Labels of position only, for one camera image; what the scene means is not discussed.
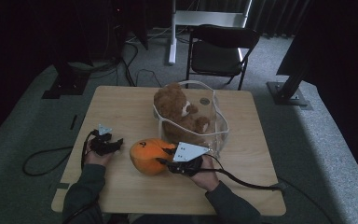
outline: transparent bag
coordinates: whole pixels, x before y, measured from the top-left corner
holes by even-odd
[[[163,118],[157,111],[156,107],[153,105],[155,117],[158,119],[159,138],[166,142],[172,142],[169,138],[167,138],[163,129],[163,122],[169,122],[171,125],[174,125],[186,132],[186,134],[183,134],[181,142],[207,147],[210,149],[210,154],[218,158],[220,156],[220,151],[223,149],[227,142],[229,128],[227,120],[223,116],[218,106],[218,100],[215,95],[215,91],[206,84],[199,81],[188,80],[179,82],[179,85],[182,87],[185,84],[195,84],[197,86],[201,86],[201,89],[182,88],[182,91],[185,94],[186,99],[191,104],[196,105],[199,109],[197,114],[192,114],[191,116],[195,118],[199,116],[205,116],[209,118],[210,125],[208,126],[205,133],[194,133],[173,122],[172,120]]]

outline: table top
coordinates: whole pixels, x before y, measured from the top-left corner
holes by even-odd
[[[138,172],[130,159],[130,148],[139,140],[158,137],[158,120],[153,115],[153,96],[158,88],[98,87],[62,175],[62,185],[80,177],[80,158],[87,135],[98,125],[113,128],[113,141],[124,138],[121,150],[109,163],[100,206],[106,213],[212,215],[212,206],[188,177],[169,171],[155,176]],[[205,97],[205,90],[183,89],[193,97]],[[218,105],[227,119],[229,134],[220,153],[224,168],[248,183],[270,186],[278,183],[269,149],[248,91],[216,91]],[[279,191],[248,189],[217,174],[234,193],[251,203],[264,216],[281,216],[286,207]],[[51,208],[62,211],[67,188],[57,189]]]

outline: person's arm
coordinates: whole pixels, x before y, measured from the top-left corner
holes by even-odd
[[[101,208],[98,205],[98,195],[105,184],[105,167],[110,161],[112,153],[101,157],[94,151],[90,151],[89,148],[87,151],[82,174],[77,183],[72,185],[66,193],[62,209],[63,222],[79,212],[80,209],[85,208],[70,223],[103,223]]]
[[[202,168],[213,169],[211,157],[202,156],[202,159]],[[219,181],[216,172],[199,172],[190,179],[200,188],[207,190],[205,196],[222,223],[261,223],[260,213],[243,198],[234,194],[222,181]]]

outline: black chair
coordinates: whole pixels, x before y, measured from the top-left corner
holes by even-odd
[[[259,33],[247,28],[209,24],[194,27],[189,39],[186,80],[190,74],[231,77],[229,84],[241,74],[240,91],[249,55],[259,38]],[[248,49],[244,57],[240,49]]]

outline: orange pumpkin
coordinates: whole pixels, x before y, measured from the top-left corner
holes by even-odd
[[[157,175],[166,170],[156,158],[172,161],[176,145],[164,142],[159,138],[149,138],[136,142],[130,150],[130,158],[135,168],[145,175]]]

